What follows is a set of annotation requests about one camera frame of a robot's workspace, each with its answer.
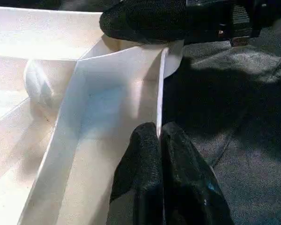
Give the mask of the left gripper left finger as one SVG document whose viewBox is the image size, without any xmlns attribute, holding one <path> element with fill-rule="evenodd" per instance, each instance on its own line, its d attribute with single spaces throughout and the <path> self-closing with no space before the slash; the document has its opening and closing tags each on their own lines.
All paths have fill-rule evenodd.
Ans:
<svg viewBox="0 0 281 225">
<path fill-rule="evenodd" d="M 163 173 L 154 123 L 135 128 L 114 173 L 108 225 L 163 225 Z"/>
</svg>

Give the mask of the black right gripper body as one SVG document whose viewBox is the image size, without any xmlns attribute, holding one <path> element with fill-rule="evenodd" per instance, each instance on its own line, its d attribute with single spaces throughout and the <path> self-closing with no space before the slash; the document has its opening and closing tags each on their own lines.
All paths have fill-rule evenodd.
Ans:
<svg viewBox="0 0 281 225">
<path fill-rule="evenodd" d="M 185 44 L 229 41 L 248 44 L 268 25 L 269 0 L 187 0 Z"/>
</svg>

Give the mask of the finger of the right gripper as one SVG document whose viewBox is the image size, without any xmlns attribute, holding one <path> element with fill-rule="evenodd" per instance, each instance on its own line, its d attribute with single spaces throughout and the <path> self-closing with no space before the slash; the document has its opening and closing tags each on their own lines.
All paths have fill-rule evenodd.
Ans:
<svg viewBox="0 0 281 225">
<path fill-rule="evenodd" d="M 110 38 L 155 44 L 182 40 L 185 0 L 123 0 L 104 11 L 100 28 Z"/>
</svg>

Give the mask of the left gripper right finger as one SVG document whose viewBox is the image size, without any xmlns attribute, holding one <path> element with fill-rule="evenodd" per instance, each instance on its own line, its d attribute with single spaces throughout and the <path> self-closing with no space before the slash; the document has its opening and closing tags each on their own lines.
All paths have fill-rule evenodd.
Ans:
<svg viewBox="0 0 281 225">
<path fill-rule="evenodd" d="M 165 219 L 169 225 L 232 225 L 216 176 L 175 122 L 161 132 Z"/>
</svg>

